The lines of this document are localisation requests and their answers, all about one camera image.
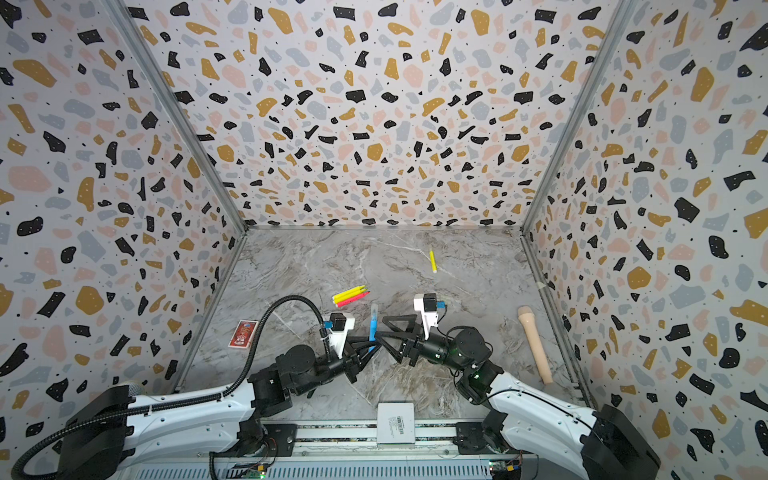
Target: gray marble surface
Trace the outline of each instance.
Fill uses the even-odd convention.
[[[429,251],[438,272],[433,273]],[[564,361],[547,320],[517,233],[512,230],[252,230],[230,282],[182,383],[182,391],[232,382],[247,351],[228,343],[239,320],[259,319],[273,301],[290,293],[312,300],[323,316],[337,308],[334,294],[365,284],[371,293],[344,307],[356,318],[357,335],[368,335],[370,306],[381,317],[414,313],[413,296],[435,292],[449,308],[443,332],[475,326],[494,347],[491,360],[535,388],[543,389],[518,321],[530,306],[549,358],[555,384],[547,393],[574,401]],[[268,366],[291,346],[307,343],[322,352],[315,316],[303,303],[285,303],[264,328],[251,372]],[[276,419],[374,419],[383,401],[413,402],[417,418],[478,418],[487,413],[455,391],[445,367],[419,360],[398,365],[384,350],[355,384],[339,377],[314,397],[294,397]]]

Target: pink marker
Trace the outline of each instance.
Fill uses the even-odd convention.
[[[348,298],[346,300],[343,300],[343,301],[337,303],[336,306],[341,308],[341,307],[343,307],[345,305],[349,305],[352,302],[356,302],[357,300],[360,300],[361,298],[363,298],[364,296],[368,295],[369,293],[370,292],[360,293],[358,296],[354,296],[352,298]]]

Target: patterned wallpaper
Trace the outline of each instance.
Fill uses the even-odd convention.
[[[130,0],[246,222],[512,225],[609,0]]]
[[[591,391],[659,478],[768,478],[766,22],[638,2],[531,234]]]
[[[101,4],[0,0],[0,15],[7,478],[107,387],[168,391],[236,233]]]

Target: beige cylindrical stick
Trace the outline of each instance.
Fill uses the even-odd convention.
[[[531,345],[533,358],[536,360],[538,374],[541,375],[541,381],[545,385],[552,383],[552,371],[549,369],[547,354],[544,353],[544,347],[541,345],[541,338],[538,336],[536,328],[536,316],[533,314],[530,306],[521,306],[518,309],[518,318],[523,324],[525,335],[528,337],[528,343]]]

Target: red card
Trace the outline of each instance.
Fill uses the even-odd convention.
[[[241,320],[237,324],[232,340],[230,340],[230,347],[234,349],[246,349],[250,346],[250,340],[253,338],[253,333],[256,331],[258,322],[255,320]]]

